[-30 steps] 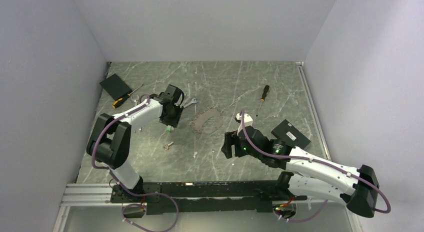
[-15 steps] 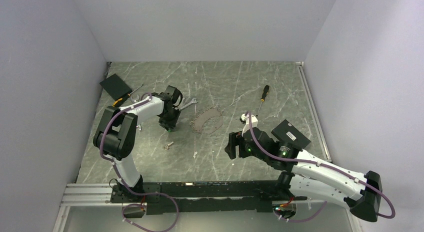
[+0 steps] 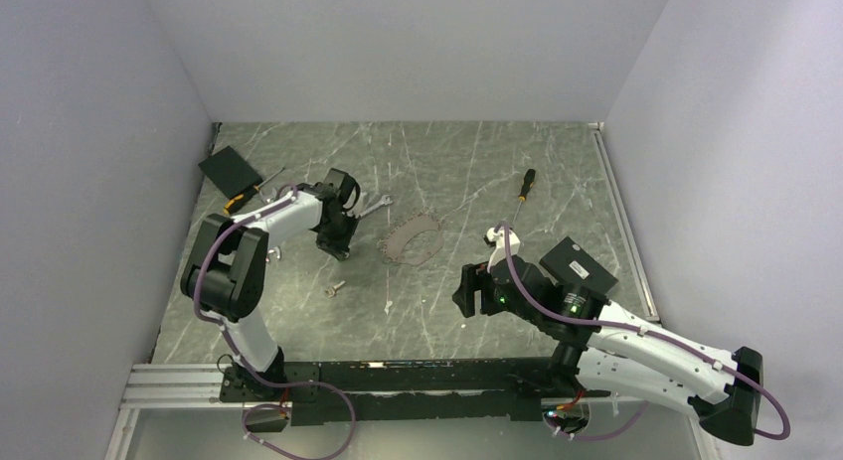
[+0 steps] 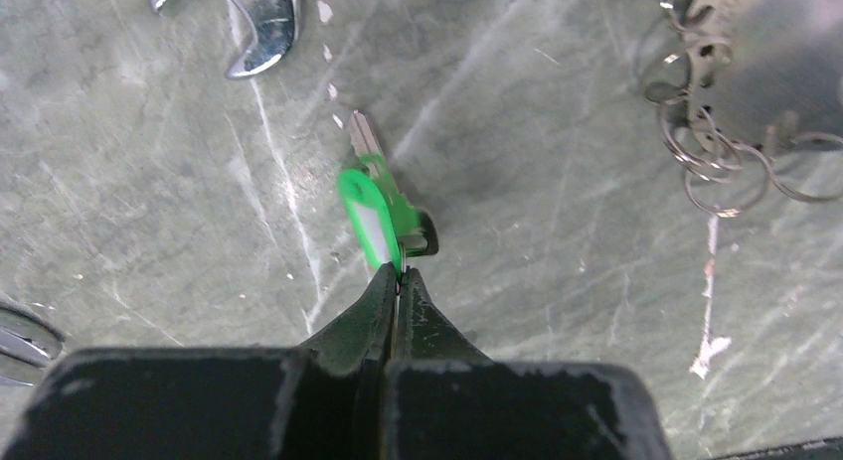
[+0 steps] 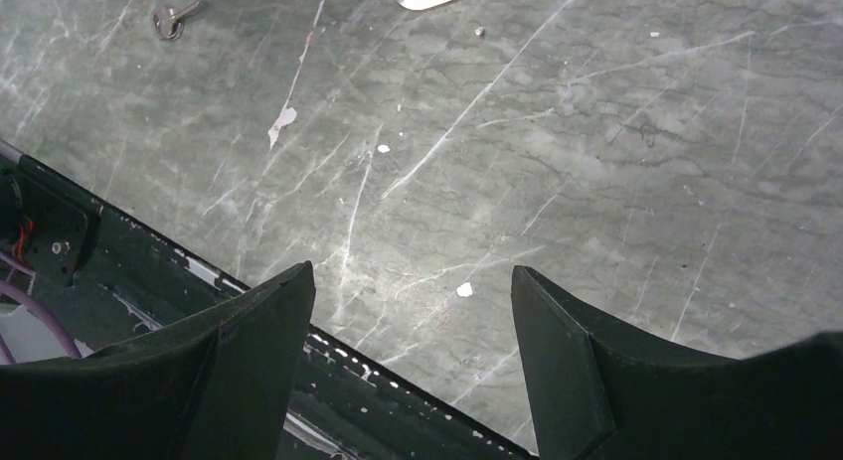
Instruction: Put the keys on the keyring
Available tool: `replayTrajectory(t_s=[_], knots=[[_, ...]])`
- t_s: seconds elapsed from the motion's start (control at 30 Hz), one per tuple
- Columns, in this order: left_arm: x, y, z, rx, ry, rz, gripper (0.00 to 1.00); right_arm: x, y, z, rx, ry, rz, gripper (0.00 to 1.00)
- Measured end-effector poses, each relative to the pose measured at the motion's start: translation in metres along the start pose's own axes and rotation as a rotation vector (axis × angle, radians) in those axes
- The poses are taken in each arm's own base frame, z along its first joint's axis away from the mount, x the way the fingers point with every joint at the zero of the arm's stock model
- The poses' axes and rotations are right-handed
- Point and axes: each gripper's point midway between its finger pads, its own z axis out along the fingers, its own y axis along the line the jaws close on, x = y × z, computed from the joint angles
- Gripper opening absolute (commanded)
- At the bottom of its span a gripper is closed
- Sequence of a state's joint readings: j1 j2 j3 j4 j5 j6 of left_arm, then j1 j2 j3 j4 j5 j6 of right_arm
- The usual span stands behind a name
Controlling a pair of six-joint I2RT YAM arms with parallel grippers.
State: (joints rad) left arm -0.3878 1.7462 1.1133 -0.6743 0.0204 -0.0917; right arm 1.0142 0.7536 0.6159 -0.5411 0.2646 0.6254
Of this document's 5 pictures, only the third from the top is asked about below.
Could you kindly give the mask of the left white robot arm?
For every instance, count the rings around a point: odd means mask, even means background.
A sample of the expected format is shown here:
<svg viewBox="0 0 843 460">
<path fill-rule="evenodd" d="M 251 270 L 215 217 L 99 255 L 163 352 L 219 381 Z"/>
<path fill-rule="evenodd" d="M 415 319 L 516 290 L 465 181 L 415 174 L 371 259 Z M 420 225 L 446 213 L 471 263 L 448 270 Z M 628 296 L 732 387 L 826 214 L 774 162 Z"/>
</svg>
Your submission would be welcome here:
<svg viewBox="0 0 843 460">
<path fill-rule="evenodd" d="M 284 390 L 284 353 L 259 313 L 272 248 L 307 231 L 318 249 L 339 261 L 348 258 L 359 220 L 352 208 L 361 188 L 350 174 L 330 169 L 314 184 L 297 184 L 268 205 L 239 216 L 206 217 L 180 279 L 194 312 L 223 333 L 247 388 L 262 400 Z"/>
</svg>

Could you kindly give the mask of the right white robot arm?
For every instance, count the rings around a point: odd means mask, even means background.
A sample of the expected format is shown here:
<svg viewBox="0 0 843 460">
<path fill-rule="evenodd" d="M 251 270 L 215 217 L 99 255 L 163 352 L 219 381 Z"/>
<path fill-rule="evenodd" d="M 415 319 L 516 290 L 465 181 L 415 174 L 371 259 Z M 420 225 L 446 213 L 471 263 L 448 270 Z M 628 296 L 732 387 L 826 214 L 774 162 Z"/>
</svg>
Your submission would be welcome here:
<svg viewBox="0 0 843 460">
<path fill-rule="evenodd" d="M 548 382 L 560 395 L 605 390 L 670 407 L 720 440 L 750 446 L 757 432 L 762 356 L 696 345 L 607 297 L 616 278 L 582 255 L 466 264 L 453 302 L 466 318 L 508 312 L 558 345 Z"/>
</svg>

